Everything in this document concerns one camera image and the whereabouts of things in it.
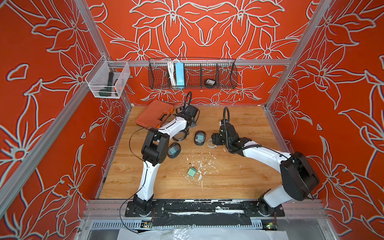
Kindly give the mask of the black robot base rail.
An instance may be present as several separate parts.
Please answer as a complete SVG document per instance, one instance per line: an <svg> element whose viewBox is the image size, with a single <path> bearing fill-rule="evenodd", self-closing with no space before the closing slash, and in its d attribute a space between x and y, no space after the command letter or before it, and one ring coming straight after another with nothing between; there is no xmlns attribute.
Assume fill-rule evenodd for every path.
<svg viewBox="0 0 384 240"><path fill-rule="evenodd" d="M147 218L152 227L250 227L262 229L263 223L257 220L273 220L284 217L283 207L273 209L271 215L260 214L258 201L244 200L182 200L160 199L152 201L147 215L127 203L126 218Z"/></svg>

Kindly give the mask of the small teal charger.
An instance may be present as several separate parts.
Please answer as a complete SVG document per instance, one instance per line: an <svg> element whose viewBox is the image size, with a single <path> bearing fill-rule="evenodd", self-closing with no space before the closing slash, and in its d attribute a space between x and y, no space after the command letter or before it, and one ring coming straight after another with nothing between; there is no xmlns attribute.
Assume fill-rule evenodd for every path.
<svg viewBox="0 0 384 240"><path fill-rule="evenodd" d="M179 148L178 147L173 146L173 147L171 147L169 149L170 155L176 155L178 152L179 152Z"/></svg>

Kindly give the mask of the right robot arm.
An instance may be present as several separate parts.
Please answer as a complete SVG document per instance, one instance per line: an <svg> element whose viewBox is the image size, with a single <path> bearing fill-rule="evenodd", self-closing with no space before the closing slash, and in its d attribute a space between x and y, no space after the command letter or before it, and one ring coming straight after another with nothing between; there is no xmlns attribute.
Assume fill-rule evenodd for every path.
<svg viewBox="0 0 384 240"><path fill-rule="evenodd" d="M312 191L320 180L307 157L300 153L279 152L258 144L246 137L239 137L230 123L230 111L225 107L218 133L212 134L215 146L225 146L229 153L256 160L281 174L282 184L267 190L257 202L257 211L264 217L275 212L279 205L291 200L313 199Z"/></svg>

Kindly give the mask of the green charger cube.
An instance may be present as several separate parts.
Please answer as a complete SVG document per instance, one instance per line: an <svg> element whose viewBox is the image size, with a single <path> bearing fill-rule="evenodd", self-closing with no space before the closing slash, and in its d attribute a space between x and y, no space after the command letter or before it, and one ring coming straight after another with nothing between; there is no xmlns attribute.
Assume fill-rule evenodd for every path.
<svg viewBox="0 0 384 240"><path fill-rule="evenodd" d="M190 176L191 178L193 178L197 173L197 170L193 167L189 168L188 172L187 172L187 175Z"/></svg>

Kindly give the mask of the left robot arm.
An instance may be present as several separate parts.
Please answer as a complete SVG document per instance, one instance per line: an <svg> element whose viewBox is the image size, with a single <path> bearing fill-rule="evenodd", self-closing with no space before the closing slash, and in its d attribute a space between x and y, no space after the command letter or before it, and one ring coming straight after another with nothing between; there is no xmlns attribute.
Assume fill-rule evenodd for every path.
<svg viewBox="0 0 384 240"><path fill-rule="evenodd" d="M177 141L185 139L189 129L197 125L200 110L192 106L192 92L188 92L183 106L176 113L175 118L160 128L148 129L142 146L143 173L139 189L132 196L133 207L140 215L148 215L152 210L154 185L159 167L168 156L170 139Z"/></svg>

